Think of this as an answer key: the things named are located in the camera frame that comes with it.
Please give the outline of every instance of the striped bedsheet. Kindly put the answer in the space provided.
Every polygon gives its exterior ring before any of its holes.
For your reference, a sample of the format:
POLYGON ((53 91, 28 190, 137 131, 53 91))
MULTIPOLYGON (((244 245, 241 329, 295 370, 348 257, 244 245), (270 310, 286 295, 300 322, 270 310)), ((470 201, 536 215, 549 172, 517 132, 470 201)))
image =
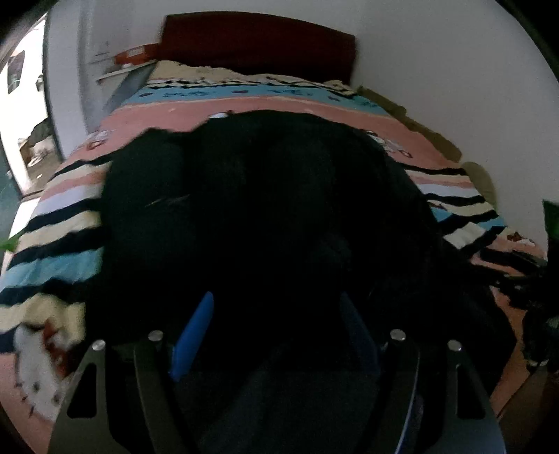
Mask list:
POLYGON ((476 264, 518 271, 479 258, 482 248, 539 249, 513 229, 476 191, 457 164, 378 105, 345 88, 300 81, 150 81, 105 118, 47 184, 7 272, 0 277, 0 352, 13 350, 15 327, 50 318, 75 341, 83 339, 83 304, 69 295, 101 267, 99 199, 111 153, 150 127, 190 131, 222 112, 279 110, 306 113, 368 132, 426 195, 444 237, 476 264))

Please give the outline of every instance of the doorway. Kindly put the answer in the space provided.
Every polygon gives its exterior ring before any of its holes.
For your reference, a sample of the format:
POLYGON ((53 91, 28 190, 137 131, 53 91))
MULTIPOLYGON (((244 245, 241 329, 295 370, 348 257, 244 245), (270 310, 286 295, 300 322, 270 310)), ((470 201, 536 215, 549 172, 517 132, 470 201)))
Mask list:
POLYGON ((0 72, 0 138, 23 196, 38 195, 61 164, 45 103, 45 20, 25 35, 0 72))

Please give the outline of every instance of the bed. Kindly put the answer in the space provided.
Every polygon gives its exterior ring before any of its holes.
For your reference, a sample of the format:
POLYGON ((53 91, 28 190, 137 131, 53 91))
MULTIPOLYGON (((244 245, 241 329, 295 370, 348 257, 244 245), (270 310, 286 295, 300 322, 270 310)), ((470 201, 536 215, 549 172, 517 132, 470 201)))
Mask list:
MULTIPOLYGON (((73 340, 83 339, 83 304, 68 295, 73 284, 92 278, 101 266, 98 200, 111 153, 150 127, 190 131, 216 115, 254 110, 308 113, 345 123, 366 131, 401 164, 426 195, 444 238, 472 263, 519 275, 514 268, 483 260, 482 252, 542 255, 506 226, 456 162, 346 85, 355 55, 353 36, 298 20, 236 12, 167 17, 159 63, 147 83, 54 174, 0 278, 0 351, 6 352, 0 357, 0 403, 35 452, 46 452, 52 424, 29 418, 29 406, 13 387, 9 352, 15 328, 20 323, 41 326, 50 318, 67 328, 73 340)), ((520 343, 523 312, 493 292, 518 339, 491 396, 500 413, 529 373, 520 343)))

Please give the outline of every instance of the headboard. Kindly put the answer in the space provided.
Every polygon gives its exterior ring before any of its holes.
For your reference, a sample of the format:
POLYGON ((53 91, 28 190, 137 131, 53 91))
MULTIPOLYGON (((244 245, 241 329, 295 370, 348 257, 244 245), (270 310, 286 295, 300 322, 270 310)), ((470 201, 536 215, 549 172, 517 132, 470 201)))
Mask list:
POLYGON ((169 15, 159 60, 349 83, 355 36, 315 23, 249 12, 169 15))

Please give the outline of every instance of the blue stripe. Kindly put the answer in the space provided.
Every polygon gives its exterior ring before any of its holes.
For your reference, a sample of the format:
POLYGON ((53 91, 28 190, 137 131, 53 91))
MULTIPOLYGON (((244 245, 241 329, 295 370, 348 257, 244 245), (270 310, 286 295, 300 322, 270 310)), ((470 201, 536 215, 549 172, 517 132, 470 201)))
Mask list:
POLYGON ((452 216, 452 213, 447 210, 442 210, 440 208, 435 208, 434 206, 431 207, 431 211, 433 212, 433 216, 437 222, 444 221, 446 218, 452 216))
POLYGON ((316 87, 289 87, 270 85, 237 85, 217 87, 144 87, 128 98, 122 105, 130 103, 147 104, 161 101, 193 101, 211 100, 217 98, 237 98, 247 96, 289 96, 291 98, 304 98, 319 101, 333 106, 340 106, 354 110, 361 110, 376 115, 388 115, 386 111, 369 101, 363 96, 354 96, 352 99, 344 98, 323 88, 316 87))
POLYGON ((99 272, 103 248, 76 254, 39 258, 10 268, 0 278, 0 292, 8 287, 38 286, 49 279, 75 283, 99 272))
POLYGON ((483 221, 477 224, 485 230, 489 230, 491 229, 491 227, 506 227, 505 221, 500 216, 496 217, 495 219, 490 219, 489 221, 483 221))

